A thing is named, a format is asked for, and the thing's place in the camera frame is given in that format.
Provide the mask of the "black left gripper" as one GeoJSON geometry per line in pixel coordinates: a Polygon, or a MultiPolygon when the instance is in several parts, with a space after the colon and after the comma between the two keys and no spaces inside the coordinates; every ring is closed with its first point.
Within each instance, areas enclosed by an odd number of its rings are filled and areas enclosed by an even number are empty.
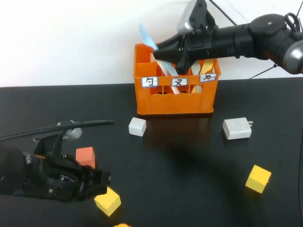
{"type": "Polygon", "coordinates": [[[25,196],[29,198],[84,201],[106,194],[106,185],[111,184],[109,172],[81,166],[71,156],[55,158],[26,154],[25,164],[25,196]],[[95,186],[83,190],[82,177],[95,186]]]}

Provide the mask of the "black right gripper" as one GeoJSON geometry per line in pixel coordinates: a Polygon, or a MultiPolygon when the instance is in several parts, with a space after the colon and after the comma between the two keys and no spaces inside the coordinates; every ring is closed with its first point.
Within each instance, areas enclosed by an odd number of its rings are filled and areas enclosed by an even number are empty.
{"type": "Polygon", "coordinates": [[[157,60],[175,63],[178,74],[186,74],[197,60],[214,58],[214,26],[185,28],[185,35],[174,35],[157,44],[158,49],[153,52],[157,60]]]}

